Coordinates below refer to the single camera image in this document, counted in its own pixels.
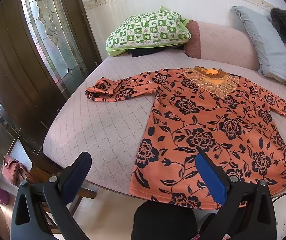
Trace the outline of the wooden stained glass door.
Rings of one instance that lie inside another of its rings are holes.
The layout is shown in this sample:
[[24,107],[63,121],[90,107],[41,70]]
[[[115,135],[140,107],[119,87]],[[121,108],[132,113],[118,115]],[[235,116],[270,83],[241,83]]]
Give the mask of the wooden stained glass door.
[[101,61],[82,0],[0,0],[0,123],[40,152],[65,102]]

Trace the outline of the black folded cloth under pillow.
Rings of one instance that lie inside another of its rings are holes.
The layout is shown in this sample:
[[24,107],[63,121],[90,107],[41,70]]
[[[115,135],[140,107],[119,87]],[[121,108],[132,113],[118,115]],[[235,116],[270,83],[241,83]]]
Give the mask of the black folded cloth under pillow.
[[158,52],[165,51],[167,49],[179,49],[184,50],[184,45],[175,45],[175,46],[169,46],[169,47],[157,47],[157,48],[137,48],[137,49],[129,49],[126,52],[128,54],[131,54],[132,57],[140,57],[145,55],[151,55]]

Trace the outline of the pink fabric bag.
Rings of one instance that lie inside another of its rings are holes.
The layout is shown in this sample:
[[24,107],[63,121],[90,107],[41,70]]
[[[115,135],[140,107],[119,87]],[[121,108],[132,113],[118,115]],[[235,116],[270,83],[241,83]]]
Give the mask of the pink fabric bag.
[[30,180],[30,174],[27,172],[25,166],[8,154],[3,158],[1,171],[6,180],[14,186],[18,186],[23,180]]

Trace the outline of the dark furry item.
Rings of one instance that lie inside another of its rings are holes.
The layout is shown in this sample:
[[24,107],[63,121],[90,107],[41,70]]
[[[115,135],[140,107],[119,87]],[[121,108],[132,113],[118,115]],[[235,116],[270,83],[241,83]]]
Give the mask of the dark furry item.
[[286,10],[273,8],[270,11],[270,17],[272,20],[272,25],[279,33],[283,42],[286,43]]

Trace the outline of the pink quilted bolster cushion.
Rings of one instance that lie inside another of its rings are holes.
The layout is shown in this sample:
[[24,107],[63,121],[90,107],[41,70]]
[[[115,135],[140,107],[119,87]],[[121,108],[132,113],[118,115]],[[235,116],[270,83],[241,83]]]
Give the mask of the pink quilted bolster cushion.
[[191,34],[184,44],[188,57],[259,69],[257,52],[247,34],[223,25],[193,20],[186,27]]

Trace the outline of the light blue pillow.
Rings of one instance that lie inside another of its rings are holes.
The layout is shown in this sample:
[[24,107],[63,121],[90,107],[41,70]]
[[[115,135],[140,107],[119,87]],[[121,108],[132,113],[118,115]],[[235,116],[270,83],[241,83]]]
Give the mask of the light blue pillow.
[[259,73],[286,82],[286,47],[268,18],[244,6],[233,6],[255,47]]

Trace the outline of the black trousers of operator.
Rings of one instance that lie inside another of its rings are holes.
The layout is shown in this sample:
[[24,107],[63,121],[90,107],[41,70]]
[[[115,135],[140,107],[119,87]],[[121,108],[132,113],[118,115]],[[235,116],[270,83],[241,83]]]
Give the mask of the black trousers of operator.
[[215,215],[207,214],[198,228],[193,209],[148,200],[134,214],[131,239],[195,239]]

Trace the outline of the orange black floral blouse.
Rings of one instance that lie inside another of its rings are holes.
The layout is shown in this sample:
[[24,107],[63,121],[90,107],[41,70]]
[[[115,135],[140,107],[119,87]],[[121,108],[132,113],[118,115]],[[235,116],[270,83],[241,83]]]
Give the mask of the orange black floral blouse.
[[162,69],[121,80],[101,78],[86,89],[93,101],[155,95],[136,155],[131,195],[193,209],[215,210],[196,166],[206,154],[229,176],[286,187],[286,144],[271,112],[286,101],[250,80],[203,67]]

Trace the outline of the green white patterned pillow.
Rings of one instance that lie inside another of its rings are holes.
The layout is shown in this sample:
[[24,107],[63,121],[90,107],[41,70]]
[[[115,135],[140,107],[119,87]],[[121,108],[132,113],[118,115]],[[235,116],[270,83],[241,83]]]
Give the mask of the green white patterned pillow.
[[121,23],[106,39],[106,52],[118,56],[130,49],[161,48],[190,40],[188,19],[175,11],[160,10],[133,15]]

